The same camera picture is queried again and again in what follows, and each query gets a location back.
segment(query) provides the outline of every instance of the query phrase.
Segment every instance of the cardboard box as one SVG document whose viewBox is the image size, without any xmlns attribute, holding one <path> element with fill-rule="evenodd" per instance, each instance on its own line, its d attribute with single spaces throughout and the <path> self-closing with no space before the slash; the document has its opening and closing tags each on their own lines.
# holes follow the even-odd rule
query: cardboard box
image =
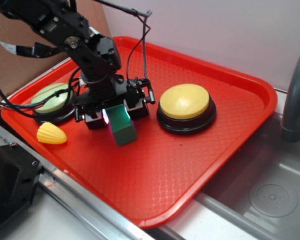
<svg viewBox="0 0 300 240">
<path fill-rule="evenodd" d="M 102 5 L 95 1 L 77 0 L 77 11 L 89 20 L 89 25 L 105 36 L 110 36 Z M 33 47 L 35 42 L 51 43 L 35 34 L 20 20 L 11 20 L 0 13 L 0 40 L 7 44 Z M 65 58 L 66 53 L 48 58 L 30 58 L 14 55 L 0 44 L 0 88 L 6 96 L 29 83 Z"/>
</svg>

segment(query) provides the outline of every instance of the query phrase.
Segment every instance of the stainless steel sink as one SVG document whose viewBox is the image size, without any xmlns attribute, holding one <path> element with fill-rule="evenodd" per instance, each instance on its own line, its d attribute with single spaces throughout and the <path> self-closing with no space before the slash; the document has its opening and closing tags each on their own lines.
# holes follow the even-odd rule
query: stainless steel sink
<svg viewBox="0 0 300 240">
<path fill-rule="evenodd" d="M 260 239 L 300 240 L 300 142 L 275 113 L 195 197 Z"/>
</svg>

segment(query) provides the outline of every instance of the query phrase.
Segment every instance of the yellow button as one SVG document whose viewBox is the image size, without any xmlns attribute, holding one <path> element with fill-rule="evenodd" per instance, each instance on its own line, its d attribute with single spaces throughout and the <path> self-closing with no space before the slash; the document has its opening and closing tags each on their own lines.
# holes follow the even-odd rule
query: yellow button
<svg viewBox="0 0 300 240">
<path fill-rule="evenodd" d="M 173 86 L 160 98 L 162 112 L 177 120 L 195 118 L 209 106 L 209 93 L 202 86 L 185 83 Z"/>
</svg>

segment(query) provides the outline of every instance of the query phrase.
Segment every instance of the white wall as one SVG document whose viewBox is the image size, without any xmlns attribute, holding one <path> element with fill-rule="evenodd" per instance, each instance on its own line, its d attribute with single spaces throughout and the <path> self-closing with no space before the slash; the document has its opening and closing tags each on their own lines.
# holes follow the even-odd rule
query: white wall
<svg viewBox="0 0 300 240">
<path fill-rule="evenodd" d="M 109 0 L 146 12 L 146 40 L 287 90 L 300 55 L 300 0 Z M 111 35 L 139 38 L 135 17 L 103 6 Z"/>
</svg>

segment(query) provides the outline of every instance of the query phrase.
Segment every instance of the large yellow push button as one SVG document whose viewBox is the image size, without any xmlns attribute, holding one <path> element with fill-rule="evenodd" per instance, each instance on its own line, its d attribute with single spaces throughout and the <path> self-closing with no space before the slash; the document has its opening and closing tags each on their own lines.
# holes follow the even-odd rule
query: large yellow push button
<svg viewBox="0 0 300 240">
<path fill-rule="evenodd" d="M 180 84 L 169 88 L 160 99 L 162 112 L 177 120 L 195 118 L 209 106 L 209 93 L 196 84 Z"/>
<path fill-rule="evenodd" d="M 160 98 L 156 117 L 171 134 L 191 135 L 207 129 L 216 119 L 217 108 L 202 86 L 180 84 L 169 88 Z"/>
</svg>

